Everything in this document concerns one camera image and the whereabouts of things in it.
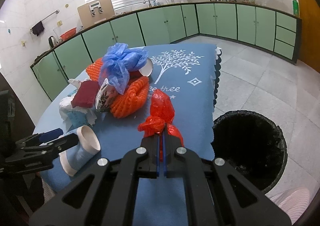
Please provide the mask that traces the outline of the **blue white paper cup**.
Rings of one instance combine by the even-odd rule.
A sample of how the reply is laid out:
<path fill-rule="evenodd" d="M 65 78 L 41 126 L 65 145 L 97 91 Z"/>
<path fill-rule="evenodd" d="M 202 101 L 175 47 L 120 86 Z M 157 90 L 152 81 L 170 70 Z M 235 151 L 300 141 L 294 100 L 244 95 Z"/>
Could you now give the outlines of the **blue white paper cup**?
<path fill-rule="evenodd" d="M 89 126 L 81 126 L 66 135 L 76 135 L 78 143 L 61 152 L 60 163 L 70 177 L 73 177 L 87 162 L 101 151 L 100 142 Z"/>

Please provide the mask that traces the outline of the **green lower kitchen cabinets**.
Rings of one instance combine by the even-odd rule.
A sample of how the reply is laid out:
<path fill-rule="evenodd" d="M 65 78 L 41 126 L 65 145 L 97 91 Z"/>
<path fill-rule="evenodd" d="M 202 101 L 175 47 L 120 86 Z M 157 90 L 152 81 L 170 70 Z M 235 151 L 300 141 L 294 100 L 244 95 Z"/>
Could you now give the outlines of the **green lower kitchen cabinets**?
<path fill-rule="evenodd" d="M 199 2 L 141 9 L 94 24 L 39 55 L 31 70 L 53 100 L 117 42 L 171 44 L 196 35 L 233 40 L 296 63 L 302 21 L 289 13 L 237 2 Z"/>

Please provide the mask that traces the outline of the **pink striped cloth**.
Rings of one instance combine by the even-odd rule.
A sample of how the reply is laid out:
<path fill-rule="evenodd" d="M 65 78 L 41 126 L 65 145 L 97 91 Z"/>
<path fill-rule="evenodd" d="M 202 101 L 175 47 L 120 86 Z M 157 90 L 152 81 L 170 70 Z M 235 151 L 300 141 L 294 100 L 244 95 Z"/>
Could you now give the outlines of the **pink striped cloth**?
<path fill-rule="evenodd" d="M 305 187 L 290 189 L 269 198 L 294 224 L 310 204 L 310 191 Z"/>

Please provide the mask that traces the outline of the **red plastic bag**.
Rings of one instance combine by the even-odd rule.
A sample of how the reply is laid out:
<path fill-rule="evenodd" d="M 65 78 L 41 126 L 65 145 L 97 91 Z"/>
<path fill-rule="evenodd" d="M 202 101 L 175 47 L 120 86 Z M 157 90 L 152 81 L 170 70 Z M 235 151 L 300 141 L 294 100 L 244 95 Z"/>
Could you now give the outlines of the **red plastic bag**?
<path fill-rule="evenodd" d="M 150 115 L 138 126 L 138 131 L 144 132 L 144 138 L 154 134 L 161 135 L 167 125 L 169 134 L 178 137 L 184 146 L 180 131 L 172 124 L 174 117 L 175 110 L 170 97 L 160 89 L 156 89 L 151 97 Z"/>

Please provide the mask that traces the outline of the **white tissue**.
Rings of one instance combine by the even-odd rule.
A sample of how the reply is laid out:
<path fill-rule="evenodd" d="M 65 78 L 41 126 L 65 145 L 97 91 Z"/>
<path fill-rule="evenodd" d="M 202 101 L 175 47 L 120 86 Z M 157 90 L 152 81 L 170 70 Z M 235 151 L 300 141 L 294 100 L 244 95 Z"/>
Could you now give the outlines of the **white tissue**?
<path fill-rule="evenodd" d="M 69 79 L 68 82 L 69 84 L 73 85 L 75 89 L 71 93 L 69 93 L 67 97 L 64 97 L 59 103 L 59 113 L 60 113 L 61 119 L 63 119 L 63 123 L 65 124 L 66 131 L 74 129 L 71 126 L 71 123 L 67 120 L 67 113 L 71 111 L 78 111 L 78 112 L 85 113 L 86 119 L 88 122 L 87 126 L 93 127 L 97 119 L 95 112 L 91 108 L 81 108 L 81 107 L 73 108 L 71 105 L 71 101 L 74 98 L 78 89 L 80 88 L 80 85 L 82 82 L 76 79 Z"/>

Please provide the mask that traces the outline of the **orange foam fruit net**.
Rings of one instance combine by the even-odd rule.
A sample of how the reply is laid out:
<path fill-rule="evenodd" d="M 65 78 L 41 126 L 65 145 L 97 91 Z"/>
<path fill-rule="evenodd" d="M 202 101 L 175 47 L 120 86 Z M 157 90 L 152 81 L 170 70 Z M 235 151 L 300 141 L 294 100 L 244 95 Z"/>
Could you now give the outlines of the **orange foam fruit net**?
<path fill-rule="evenodd" d="M 118 95 L 110 106 L 111 114 L 118 118 L 125 118 L 145 104 L 149 92 L 149 78 L 142 76 L 134 80 L 123 95 Z"/>

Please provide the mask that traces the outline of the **white floral snack wrapper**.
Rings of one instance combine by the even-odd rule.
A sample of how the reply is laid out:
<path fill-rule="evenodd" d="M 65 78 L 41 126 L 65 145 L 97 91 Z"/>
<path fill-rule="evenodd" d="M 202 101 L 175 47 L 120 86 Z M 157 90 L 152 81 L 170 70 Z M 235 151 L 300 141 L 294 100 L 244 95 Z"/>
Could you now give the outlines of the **white floral snack wrapper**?
<path fill-rule="evenodd" d="M 98 112 L 108 112 L 111 108 L 111 104 L 118 96 L 116 88 L 109 84 L 108 79 L 105 78 L 102 83 L 96 98 L 95 98 L 95 109 Z"/>

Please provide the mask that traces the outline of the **red paper cup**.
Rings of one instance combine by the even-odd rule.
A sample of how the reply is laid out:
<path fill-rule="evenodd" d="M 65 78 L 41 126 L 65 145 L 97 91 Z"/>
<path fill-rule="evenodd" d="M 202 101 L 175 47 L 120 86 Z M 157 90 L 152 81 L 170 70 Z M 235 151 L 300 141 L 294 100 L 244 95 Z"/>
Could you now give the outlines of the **red paper cup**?
<path fill-rule="evenodd" d="M 139 78 L 141 76 L 149 77 L 153 71 L 153 63 L 151 59 L 147 59 L 146 65 L 144 65 L 138 71 L 130 72 L 130 78 Z"/>

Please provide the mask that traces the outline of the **metal towel rail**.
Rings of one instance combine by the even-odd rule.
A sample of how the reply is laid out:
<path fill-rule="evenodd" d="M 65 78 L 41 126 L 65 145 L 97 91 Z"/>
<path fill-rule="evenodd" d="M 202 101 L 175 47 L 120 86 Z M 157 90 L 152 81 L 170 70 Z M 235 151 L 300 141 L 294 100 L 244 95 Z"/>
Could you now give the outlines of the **metal towel rail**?
<path fill-rule="evenodd" d="M 51 17 L 52 15 L 55 15 L 55 14 L 59 14 L 60 10 L 57 9 L 55 10 L 53 13 L 50 13 L 48 16 L 44 17 L 43 19 L 41 19 L 41 21 L 44 21 L 46 20 L 47 18 Z"/>

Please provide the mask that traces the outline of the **blue tree-print tablecloth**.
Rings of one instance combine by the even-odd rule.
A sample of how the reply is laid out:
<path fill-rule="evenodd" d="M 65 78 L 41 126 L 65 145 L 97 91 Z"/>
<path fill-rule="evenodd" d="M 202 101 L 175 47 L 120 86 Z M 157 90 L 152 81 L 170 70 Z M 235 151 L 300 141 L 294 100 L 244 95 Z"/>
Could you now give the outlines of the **blue tree-print tablecloth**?
<path fill-rule="evenodd" d="M 214 156 L 213 79 L 184 88 L 147 89 L 131 116 L 101 115 L 93 130 L 101 151 L 70 177 L 56 161 L 44 171 L 57 191 L 30 225 L 215 225 L 203 162 Z"/>

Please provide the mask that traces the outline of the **steel electric kettle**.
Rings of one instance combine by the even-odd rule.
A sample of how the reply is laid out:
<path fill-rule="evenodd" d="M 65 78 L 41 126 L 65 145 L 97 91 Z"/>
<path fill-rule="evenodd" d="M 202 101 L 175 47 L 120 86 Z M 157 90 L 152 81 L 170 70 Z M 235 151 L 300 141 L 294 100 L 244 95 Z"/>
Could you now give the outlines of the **steel electric kettle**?
<path fill-rule="evenodd" d="M 57 40 L 53 35 L 48 38 L 48 43 L 50 48 L 54 48 L 55 46 L 57 46 Z"/>

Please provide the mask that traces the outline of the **blue plastic bag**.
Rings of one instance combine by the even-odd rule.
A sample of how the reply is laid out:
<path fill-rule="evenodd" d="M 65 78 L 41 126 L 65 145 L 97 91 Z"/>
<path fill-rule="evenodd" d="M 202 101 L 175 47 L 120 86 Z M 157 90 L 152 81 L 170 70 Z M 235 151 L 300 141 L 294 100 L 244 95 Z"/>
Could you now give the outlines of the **blue plastic bag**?
<path fill-rule="evenodd" d="M 130 79 L 130 72 L 138 71 L 146 65 L 148 52 L 144 48 L 129 48 L 125 43 L 116 43 L 107 49 L 102 58 L 98 78 L 102 86 L 107 78 L 108 83 L 123 95 Z"/>

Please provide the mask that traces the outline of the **blue white tissue packet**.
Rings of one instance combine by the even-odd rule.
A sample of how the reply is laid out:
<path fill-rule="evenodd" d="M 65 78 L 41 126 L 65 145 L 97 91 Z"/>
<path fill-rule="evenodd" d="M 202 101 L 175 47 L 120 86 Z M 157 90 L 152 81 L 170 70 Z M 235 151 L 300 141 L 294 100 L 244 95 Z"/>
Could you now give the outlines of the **blue white tissue packet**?
<path fill-rule="evenodd" d="M 68 112 L 67 120 L 71 123 L 73 128 L 78 128 L 88 124 L 86 114 L 78 111 Z"/>

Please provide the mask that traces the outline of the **dark red sponge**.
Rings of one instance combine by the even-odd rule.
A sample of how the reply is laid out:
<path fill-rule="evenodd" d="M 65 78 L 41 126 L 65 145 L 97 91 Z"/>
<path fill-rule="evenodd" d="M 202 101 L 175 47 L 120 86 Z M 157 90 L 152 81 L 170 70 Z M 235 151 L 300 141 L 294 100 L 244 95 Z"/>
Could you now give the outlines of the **dark red sponge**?
<path fill-rule="evenodd" d="M 99 89 L 98 81 L 87 80 L 82 82 L 71 101 L 72 107 L 92 108 Z"/>

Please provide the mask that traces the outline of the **green plastic bottle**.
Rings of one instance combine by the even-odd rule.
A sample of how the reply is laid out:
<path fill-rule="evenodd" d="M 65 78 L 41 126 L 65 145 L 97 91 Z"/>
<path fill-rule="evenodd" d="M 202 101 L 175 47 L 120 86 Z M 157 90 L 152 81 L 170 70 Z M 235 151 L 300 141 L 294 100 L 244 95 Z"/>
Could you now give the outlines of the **green plastic bottle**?
<path fill-rule="evenodd" d="M 292 4 L 293 4 L 293 14 L 296 17 L 299 17 L 299 4 L 297 0 L 292 0 Z"/>

